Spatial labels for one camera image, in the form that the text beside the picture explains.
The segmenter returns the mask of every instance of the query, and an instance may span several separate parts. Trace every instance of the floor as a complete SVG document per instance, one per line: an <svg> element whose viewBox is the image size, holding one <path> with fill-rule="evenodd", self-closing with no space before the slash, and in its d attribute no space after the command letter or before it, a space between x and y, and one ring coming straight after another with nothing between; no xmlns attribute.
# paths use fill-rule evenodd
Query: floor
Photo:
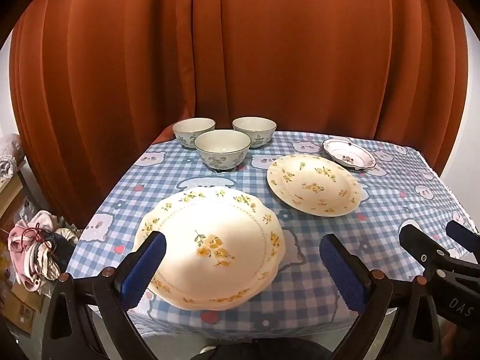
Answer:
<svg viewBox="0 0 480 360"><path fill-rule="evenodd" d="M33 333L31 337L19 337L18 339L20 347L30 360L41 359L41 340L48 307L49 300L47 298L45 299L42 312L35 316ZM97 332L102 340L103 346L109 358L111 360L122 360L107 333L102 319L96 314L93 314L93 316L95 327L97 328ZM388 333L393 316L394 313L391 313L385 317L380 331L364 359L373 360L376 358L380 348L382 347L383 340ZM347 331L348 329L345 328L332 332L305 336L303 338L317 342L333 351ZM177 335L174 337L153 336L147 337L145 342L147 342L148 346L152 349L159 360L189 360L194 355L198 354L200 349L202 349L205 345L214 344L211 340L207 340L200 335Z"/></svg>

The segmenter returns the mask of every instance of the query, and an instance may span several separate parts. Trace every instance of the curtain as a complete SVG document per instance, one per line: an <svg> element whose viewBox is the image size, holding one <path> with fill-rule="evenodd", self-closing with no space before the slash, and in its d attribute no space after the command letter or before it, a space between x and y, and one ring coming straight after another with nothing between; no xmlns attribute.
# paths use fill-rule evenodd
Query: curtain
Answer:
<svg viewBox="0 0 480 360"><path fill-rule="evenodd" d="M467 45L451 0L35 0L14 29L10 81L33 172L82 226L189 116L385 140L441 172Z"/></svg>

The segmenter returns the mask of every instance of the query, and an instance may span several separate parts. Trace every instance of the tablecloth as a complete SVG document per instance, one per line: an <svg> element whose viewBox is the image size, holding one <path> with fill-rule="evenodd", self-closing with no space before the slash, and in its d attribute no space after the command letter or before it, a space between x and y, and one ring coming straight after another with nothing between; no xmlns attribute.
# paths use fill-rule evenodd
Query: tablecloth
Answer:
<svg viewBox="0 0 480 360"><path fill-rule="evenodd" d="M422 155L411 148L349 139L373 152L377 166L354 173L363 187L354 212L322 218L285 205L270 191L266 169L278 157L296 152L327 157L323 140L332 136L278 131L272 141L251 149L237 171L216 174L195 150L176 141L150 146L122 177L83 233L68 272L74 278L118 266L131 251L143 216L163 198L196 186L226 186L260 198L280 220L286 255L272 285L227 311L185 311L147 290L129 316L143 335L201 333L211 338L307 335L351 323L350 312L322 265L318 245L334 233L349 252L389 278L411 279L421 266L399 245L400 228L411 223L461 257L466 251L445 234L457 220L476 232L474 223Z"/></svg>

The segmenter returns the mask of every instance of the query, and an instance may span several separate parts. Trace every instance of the dinner plate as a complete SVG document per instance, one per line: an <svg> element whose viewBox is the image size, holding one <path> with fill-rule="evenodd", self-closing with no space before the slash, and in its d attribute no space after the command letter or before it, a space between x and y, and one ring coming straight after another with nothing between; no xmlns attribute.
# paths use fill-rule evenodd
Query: dinner plate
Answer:
<svg viewBox="0 0 480 360"><path fill-rule="evenodd" d="M341 216L356 209L362 188L333 161L306 154L275 160L267 170L273 193L297 210L317 216Z"/></svg>
<svg viewBox="0 0 480 360"><path fill-rule="evenodd" d="M152 231L166 254L148 288L184 310L226 310L274 279L285 253L280 223L253 195L195 187L162 200L140 223L133 249Z"/></svg>
<svg viewBox="0 0 480 360"><path fill-rule="evenodd" d="M323 149L340 165L354 170L370 169L377 161L372 153L363 147L343 139L326 139Z"/></svg>

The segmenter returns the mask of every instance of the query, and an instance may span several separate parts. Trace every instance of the bowl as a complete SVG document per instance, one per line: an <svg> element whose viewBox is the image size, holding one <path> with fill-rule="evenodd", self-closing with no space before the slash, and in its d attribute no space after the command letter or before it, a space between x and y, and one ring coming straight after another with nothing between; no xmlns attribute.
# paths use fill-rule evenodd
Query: bowl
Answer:
<svg viewBox="0 0 480 360"><path fill-rule="evenodd" d="M372 153L344 139L324 140L323 149L335 162L353 170L371 169L377 164Z"/></svg>
<svg viewBox="0 0 480 360"><path fill-rule="evenodd" d="M195 140L200 158L213 169L227 170L239 165L248 153L251 139L234 130L213 130Z"/></svg>
<svg viewBox="0 0 480 360"><path fill-rule="evenodd" d="M215 128L215 121L207 117L193 117L181 120L172 126L177 141L189 149L195 149L195 139Z"/></svg>
<svg viewBox="0 0 480 360"><path fill-rule="evenodd" d="M362 187L347 169L313 155L276 159L267 170L267 182L286 204L316 216L348 214L362 200Z"/></svg>
<svg viewBox="0 0 480 360"><path fill-rule="evenodd" d="M195 187L160 201L135 235L152 231L166 254L148 288L184 310L226 310L264 290L285 253L275 213L255 196L227 187Z"/></svg>
<svg viewBox="0 0 480 360"><path fill-rule="evenodd" d="M239 117L232 122L233 129L247 134L251 139L251 148L257 148L270 142L277 124L264 117Z"/></svg>

